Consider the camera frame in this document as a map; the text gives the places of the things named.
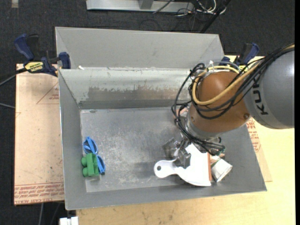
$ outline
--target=black cable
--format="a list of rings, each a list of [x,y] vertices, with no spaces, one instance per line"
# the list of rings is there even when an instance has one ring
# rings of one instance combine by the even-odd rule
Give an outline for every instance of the black cable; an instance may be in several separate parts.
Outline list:
[[[169,0],[166,2],[166,4],[164,4],[160,9],[156,10],[155,12],[153,12],[153,14],[160,12],[161,10],[163,10],[166,6],[168,6],[173,0]]]
[[[199,145],[201,146],[202,148],[204,148],[207,152],[209,152],[210,154],[212,154],[212,151],[215,150],[215,152],[213,154],[220,154],[222,152],[224,152],[225,150],[225,146],[219,144],[219,143],[215,143],[215,142],[208,142],[208,141],[204,141],[204,140],[201,140],[199,138],[196,138],[194,137],[193,135],[191,135],[182,125],[181,123],[181,118],[180,118],[180,112],[182,111],[182,109],[184,107],[186,107],[185,103],[183,103],[183,105],[180,106],[178,112],[177,112],[177,109],[176,107],[179,105],[177,103],[178,101],[178,97],[184,87],[184,85],[186,84],[186,82],[188,81],[188,79],[191,77],[192,74],[194,74],[198,69],[201,69],[203,66],[202,63],[196,65],[191,71],[190,71],[190,74],[186,77],[185,81],[183,82],[183,84],[181,85],[177,95],[176,95],[176,98],[175,98],[175,101],[174,101],[174,104],[173,106],[171,107],[171,110],[172,110],[172,113],[174,114],[175,116],[175,121],[177,123],[177,126],[178,128],[181,130],[182,134],[187,138],[189,139],[192,143],[196,144],[196,145]]]
[[[261,74],[264,72],[264,70],[267,68],[267,66],[269,66],[275,59],[277,59],[279,56],[283,55],[284,53],[287,53],[289,51],[294,50],[294,48],[289,48],[291,45],[290,44],[288,46],[285,46],[283,48],[279,48],[277,50],[275,50],[274,52],[272,52],[271,54],[269,54],[268,56],[266,56],[263,61],[257,65],[257,68],[245,79],[245,81],[242,83],[242,85],[238,88],[237,92],[227,101],[225,101],[223,104],[219,105],[219,106],[215,106],[213,108],[200,108],[193,100],[193,96],[191,95],[192,98],[192,103],[194,104],[197,112],[199,113],[199,115],[201,115],[203,117],[203,115],[201,114],[202,112],[211,112],[211,111],[216,111],[217,109],[220,109],[222,107],[224,107],[225,105],[229,104],[229,106],[227,108],[225,108],[226,111],[229,110],[229,108],[231,108],[233,105],[238,104],[237,103],[233,103],[235,101],[235,99],[237,98],[237,96],[239,94],[241,94],[246,88],[248,88],[248,86],[250,85],[250,83],[255,79],[258,80],[261,76]],[[213,116],[214,118],[220,117],[224,114],[225,112],[222,111],[219,115]]]
[[[51,219],[50,225],[52,225],[53,222],[54,222],[54,220],[56,219],[56,214],[57,214],[57,212],[58,212],[58,208],[59,208],[59,207],[60,207],[60,203],[58,203],[58,205],[57,205],[57,207],[56,207],[56,209],[55,209],[55,212],[54,212],[53,217],[52,217],[52,219]]]

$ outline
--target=green plastic block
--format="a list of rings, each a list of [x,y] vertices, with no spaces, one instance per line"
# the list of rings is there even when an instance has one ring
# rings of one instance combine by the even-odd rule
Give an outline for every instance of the green plastic block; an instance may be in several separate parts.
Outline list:
[[[81,158],[81,164],[84,166],[82,170],[84,177],[99,176],[97,156],[95,154],[89,153],[85,157]]]

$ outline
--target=cable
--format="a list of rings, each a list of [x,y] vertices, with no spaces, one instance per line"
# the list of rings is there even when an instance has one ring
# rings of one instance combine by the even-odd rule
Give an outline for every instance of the cable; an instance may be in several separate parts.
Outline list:
[[[202,69],[202,67],[205,66],[203,63],[199,63],[197,64],[189,73],[189,75],[186,77],[185,81],[183,82],[183,84],[181,85],[177,95],[176,95],[176,98],[175,98],[175,101],[174,101],[174,104],[173,106],[171,107],[171,110],[172,110],[172,113],[174,114],[175,116],[175,121],[177,123],[177,126],[178,128],[181,130],[182,134],[187,138],[189,139],[192,143],[196,144],[196,145],[199,145],[201,146],[203,149],[205,149],[205,151],[207,151],[208,153],[210,154],[213,154],[213,155],[216,155],[216,154],[220,154],[222,152],[225,151],[225,146],[219,144],[219,143],[216,143],[216,142],[209,142],[209,141],[204,141],[204,140],[201,140],[199,138],[196,138],[194,137],[193,135],[191,135],[183,126],[183,124],[181,123],[181,119],[180,119],[180,112],[182,109],[184,109],[185,107],[187,107],[188,103],[183,103],[181,104],[178,112],[177,112],[177,109],[176,107],[180,104],[177,103],[178,101],[178,97],[184,87],[184,85],[186,84],[186,82],[188,81],[189,78],[191,78],[191,76],[199,69]]]
[[[214,15],[215,14],[214,11],[217,8],[217,2],[216,2],[216,0],[212,0],[212,1],[213,1],[213,4],[214,4],[214,8],[207,9],[207,8],[204,7],[204,5],[199,0],[196,0],[198,5],[202,8],[202,10],[197,9],[196,11],[201,12],[201,13],[213,14]],[[226,8],[224,8],[219,14],[223,14],[225,11],[226,11]]]
[[[168,6],[173,0],[169,0],[166,4],[164,4],[160,9],[156,10],[155,12],[153,12],[153,14],[160,12],[161,10],[163,10],[166,6]]]
[[[43,210],[44,210],[44,203],[42,203],[42,205],[41,205],[41,211],[39,213],[38,225],[42,224]]]
[[[225,109],[223,109],[222,112],[221,112],[220,114],[215,115],[215,116],[213,116],[213,117],[205,117],[205,118],[207,118],[207,119],[213,119],[213,118],[216,118],[216,117],[219,117],[219,116],[223,115],[223,114],[225,113],[224,110],[227,110],[227,111],[228,111],[229,108],[231,108],[232,106],[238,104],[238,103],[241,101],[242,98],[239,99],[238,102],[234,103],[234,101],[235,101],[235,99],[237,98],[237,96],[239,96],[245,89],[247,89],[246,93],[250,90],[250,88],[255,84],[255,83],[254,83],[254,84],[251,85],[251,87],[249,88],[250,83],[253,82],[253,80],[254,80],[254,81],[258,81],[259,78],[260,78],[260,76],[264,73],[265,69],[266,69],[266,68],[267,68],[267,67],[268,67],[275,59],[277,59],[279,56],[283,55],[284,53],[287,53],[287,52],[292,51],[292,50],[294,50],[294,44],[288,45],[288,46],[286,46],[286,47],[284,47],[284,48],[279,48],[279,49],[277,49],[276,51],[274,51],[273,53],[271,53],[270,55],[266,56],[266,57],[262,60],[262,62],[253,65],[253,67],[251,67],[251,69],[253,69],[252,73],[250,73],[250,74],[245,73],[245,74],[247,74],[247,75],[249,75],[249,76],[245,79],[245,81],[242,83],[242,85],[238,88],[237,92],[236,92],[230,99],[228,99],[226,102],[224,102],[223,104],[221,104],[221,105],[219,105],[219,106],[216,106],[216,107],[213,107],[213,108],[200,108],[200,107],[198,106],[198,104],[196,104],[196,102],[194,101],[193,96],[191,95],[191,97],[192,97],[192,104],[195,106],[195,108],[196,108],[198,114],[199,114],[200,116],[202,116],[202,117],[205,117],[205,116],[203,116],[203,114],[201,114],[200,111],[203,111],[203,112],[217,111],[217,109],[220,109],[220,108],[224,107],[225,105],[229,104],[228,107],[225,108]],[[194,83],[193,83],[191,86],[194,86],[195,83],[198,84],[198,81],[196,81],[196,79],[194,80]]]
[[[200,101],[197,96],[196,96],[196,86],[195,83],[193,84],[193,100],[198,104],[198,105],[209,105],[214,103],[215,101],[219,100],[220,98],[222,98],[228,91],[230,91],[231,89],[234,88],[234,86],[236,86],[241,80],[243,80],[246,76],[248,76],[250,73],[252,73],[254,71],[254,69],[257,67],[253,66],[251,69],[249,69],[249,71],[245,72],[244,74],[242,74],[236,81],[234,81],[232,84],[230,84],[225,90],[223,90],[221,93],[219,93],[217,96],[215,96],[214,98],[207,100],[207,101]],[[200,79],[199,77],[195,78],[195,82],[197,83],[198,80]]]
[[[57,211],[58,211],[58,208],[59,208],[59,207],[60,207],[60,203],[58,203],[58,205],[57,205],[57,207],[56,207],[56,209],[55,209],[55,212],[54,212],[53,217],[52,217],[52,219],[51,219],[50,225],[53,224],[53,222],[54,222],[54,220],[55,220],[55,216],[56,216],[56,214],[57,214]]]
[[[3,107],[8,107],[8,108],[13,108],[13,109],[15,109],[15,107],[14,107],[14,106],[7,105],[7,104],[4,104],[4,103],[0,103],[0,106],[3,106]]]

